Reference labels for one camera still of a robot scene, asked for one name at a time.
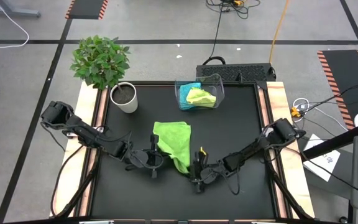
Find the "white cable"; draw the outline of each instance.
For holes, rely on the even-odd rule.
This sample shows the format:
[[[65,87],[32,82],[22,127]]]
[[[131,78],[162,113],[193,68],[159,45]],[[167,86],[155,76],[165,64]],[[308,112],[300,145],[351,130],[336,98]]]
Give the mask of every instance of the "white cable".
[[[295,105],[295,103],[296,103],[298,100],[305,100],[306,103],[300,103],[300,104],[298,104],[298,105]],[[306,98],[298,98],[298,99],[296,99],[296,100],[292,103],[292,106],[295,107],[296,109],[298,109],[298,107],[299,107],[300,105],[305,105],[305,104],[308,105],[308,107],[307,107],[307,109],[306,109],[306,111],[308,111],[308,110],[309,110],[309,107],[310,107],[310,103],[309,103],[308,99],[306,99]],[[320,110],[320,109],[317,108],[317,107],[315,107],[315,108],[313,108],[313,109],[316,109],[316,110],[320,111],[322,114],[324,114],[325,116],[327,116],[327,117],[333,119],[333,120],[334,120],[335,122],[337,122],[343,129],[345,129],[345,131],[347,131],[347,128],[345,128],[345,127],[344,127],[337,119],[335,119],[333,116],[328,115],[327,113],[325,113],[324,111]],[[298,119],[298,120],[296,120],[296,121],[294,121],[294,122],[299,122],[299,121],[301,121],[302,119],[303,119],[303,118]]]
[[[5,48],[10,48],[10,47],[23,47],[25,46],[25,44],[29,41],[30,39],[30,35],[19,25],[17,24],[15,21],[13,21],[13,19],[11,19],[5,12],[5,10],[0,6],[0,10],[2,10],[2,12],[5,14],[5,16],[12,21],[18,28],[20,28],[21,30],[23,30],[23,32],[27,35],[27,40],[25,40],[25,42],[23,44],[20,45],[9,45],[9,46],[0,46],[0,49],[5,49]]]

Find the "potted plant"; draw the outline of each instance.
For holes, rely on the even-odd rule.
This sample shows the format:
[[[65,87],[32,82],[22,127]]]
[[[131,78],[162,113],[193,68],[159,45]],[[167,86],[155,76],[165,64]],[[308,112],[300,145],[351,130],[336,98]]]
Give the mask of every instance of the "potted plant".
[[[74,50],[74,61],[70,67],[74,77],[84,80],[87,85],[100,90],[110,86],[110,99],[123,112],[132,113],[137,109],[135,87],[128,82],[120,82],[129,68],[127,54],[129,47],[115,44],[118,37],[111,40],[97,35],[81,40]]]

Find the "yellow cloth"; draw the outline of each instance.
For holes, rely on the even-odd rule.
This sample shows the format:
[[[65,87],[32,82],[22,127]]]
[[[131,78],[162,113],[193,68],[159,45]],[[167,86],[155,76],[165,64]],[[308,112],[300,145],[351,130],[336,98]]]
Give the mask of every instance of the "yellow cloth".
[[[186,101],[190,105],[212,108],[215,105],[216,96],[213,96],[200,88],[193,87],[189,91],[189,94],[187,94]]]

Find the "green cloth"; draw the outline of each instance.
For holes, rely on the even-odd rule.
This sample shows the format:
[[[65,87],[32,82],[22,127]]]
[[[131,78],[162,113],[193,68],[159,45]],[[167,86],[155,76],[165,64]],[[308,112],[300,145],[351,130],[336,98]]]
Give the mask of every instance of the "green cloth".
[[[154,122],[153,133],[158,135],[158,147],[169,153],[175,167],[183,174],[190,166],[190,125],[186,122]]]
[[[205,106],[212,108],[216,102],[216,96],[211,95],[200,88],[191,88],[186,97],[187,103],[194,106]]]

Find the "white pot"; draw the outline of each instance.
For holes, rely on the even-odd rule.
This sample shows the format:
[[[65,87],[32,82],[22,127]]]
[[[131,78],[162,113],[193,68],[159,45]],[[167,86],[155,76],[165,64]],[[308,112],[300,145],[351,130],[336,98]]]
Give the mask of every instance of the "white pot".
[[[115,85],[111,91],[110,91],[110,100],[117,105],[120,109],[122,109],[123,112],[125,113],[133,113],[135,112],[135,110],[137,109],[137,95],[136,95],[136,88],[129,82],[120,82],[118,83],[118,85],[129,85],[130,87],[132,87],[135,90],[135,95],[133,97],[133,99],[130,100],[130,102],[125,103],[125,104],[119,104],[114,102],[114,100],[112,99],[112,93],[114,92],[114,90],[118,87],[117,85]]]

